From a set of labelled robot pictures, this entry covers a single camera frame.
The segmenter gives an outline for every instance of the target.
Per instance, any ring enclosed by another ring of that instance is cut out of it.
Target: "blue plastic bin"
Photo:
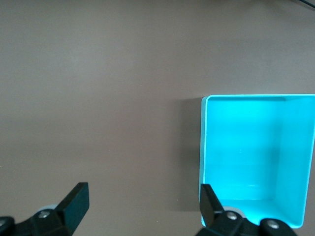
[[[211,95],[202,99],[200,180],[253,223],[303,225],[315,95]]]

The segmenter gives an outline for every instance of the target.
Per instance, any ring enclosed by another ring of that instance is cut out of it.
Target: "gray table surface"
[[[195,235],[200,98],[314,93],[314,44],[294,0],[3,1],[0,215],[87,181],[74,235]]]

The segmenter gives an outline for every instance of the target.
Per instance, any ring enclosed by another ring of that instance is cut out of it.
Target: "cyan container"
[[[202,99],[200,180],[253,223],[303,225],[315,131],[315,95]]]

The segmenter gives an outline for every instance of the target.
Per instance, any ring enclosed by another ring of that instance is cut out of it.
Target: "screw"
[[[1,227],[2,225],[4,225],[5,222],[6,222],[6,220],[0,220],[0,227]]]
[[[273,229],[278,229],[279,228],[279,224],[274,221],[274,220],[268,220],[267,224],[269,227],[273,228]]]
[[[50,212],[47,211],[47,210],[42,210],[40,212],[40,214],[38,215],[39,218],[43,219],[43,218],[46,218],[47,216],[49,216]]]
[[[237,219],[237,215],[231,211],[227,212],[227,217],[231,220],[236,220]]]

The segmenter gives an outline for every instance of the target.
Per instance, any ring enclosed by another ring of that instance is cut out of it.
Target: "black cable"
[[[303,2],[303,3],[305,3],[305,4],[307,4],[308,6],[311,6],[312,8],[315,8],[315,5],[314,5],[314,4],[311,4],[311,3],[308,2],[308,1],[305,1],[305,0],[299,0],[299,1],[301,1],[301,2]]]

